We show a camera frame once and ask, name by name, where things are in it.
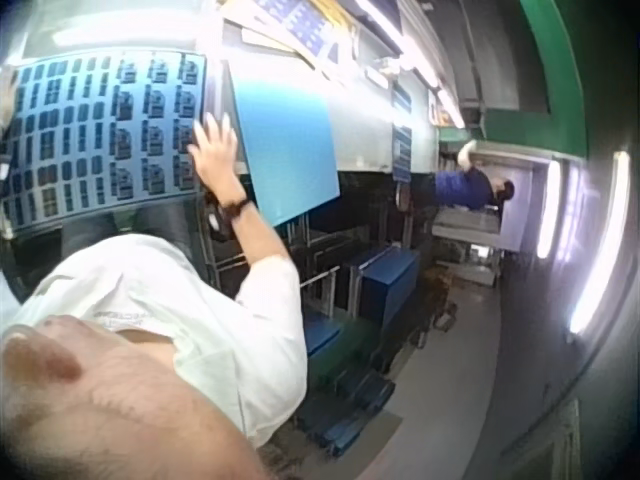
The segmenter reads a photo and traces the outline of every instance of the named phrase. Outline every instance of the person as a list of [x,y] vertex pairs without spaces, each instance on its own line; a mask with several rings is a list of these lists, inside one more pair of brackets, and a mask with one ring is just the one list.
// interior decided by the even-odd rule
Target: person
[[233,300],[162,238],[72,248],[1,325],[2,441],[40,478],[264,478],[254,449],[306,393],[298,272],[235,176],[228,115],[194,137],[250,271]]
[[462,147],[458,153],[460,170],[431,173],[412,182],[409,191],[413,208],[463,206],[470,210],[479,210],[487,205],[502,208],[504,202],[511,200],[515,195],[513,182],[500,177],[489,178],[471,163],[469,155],[476,148],[475,140]]

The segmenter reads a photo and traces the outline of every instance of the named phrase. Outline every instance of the black watch strap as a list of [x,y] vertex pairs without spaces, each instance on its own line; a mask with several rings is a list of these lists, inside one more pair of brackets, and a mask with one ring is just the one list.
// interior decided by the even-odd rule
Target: black watch strap
[[251,203],[253,202],[250,199],[245,198],[241,202],[231,203],[229,205],[225,205],[224,207],[220,205],[218,206],[218,211],[220,212],[220,215],[225,222],[231,223],[236,218],[238,218],[242,214],[242,211],[247,207],[247,205]]

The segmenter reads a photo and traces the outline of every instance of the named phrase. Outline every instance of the blue shirt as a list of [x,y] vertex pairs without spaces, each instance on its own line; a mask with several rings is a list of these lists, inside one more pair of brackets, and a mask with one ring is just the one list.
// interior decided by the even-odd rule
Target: blue shirt
[[478,210],[493,200],[493,189],[487,176],[475,167],[468,172],[437,172],[438,205],[462,205]]

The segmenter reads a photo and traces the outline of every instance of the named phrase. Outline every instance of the white shirt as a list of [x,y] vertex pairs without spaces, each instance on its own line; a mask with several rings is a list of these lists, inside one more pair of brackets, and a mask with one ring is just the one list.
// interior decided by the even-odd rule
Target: white shirt
[[254,447],[269,440],[306,393],[300,281],[289,260],[254,264],[236,300],[200,280],[168,242],[129,234],[67,258],[8,325],[72,315],[112,331],[173,340],[176,373],[214,402]]

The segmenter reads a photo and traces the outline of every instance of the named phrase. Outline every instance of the worker in blue shirt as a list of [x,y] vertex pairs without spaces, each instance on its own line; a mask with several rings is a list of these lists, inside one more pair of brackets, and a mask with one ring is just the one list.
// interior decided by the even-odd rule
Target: worker in blue shirt
[[413,208],[463,206],[480,210],[487,205],[502,208],[504,202],[511,200],[515,194],[513,183],[505,178],[489,178],[476,168],[469,160],[469,154],[475,149],[475,140],[462,147],[458,154],[460,170],[430,173],[414,180],[411,183]]

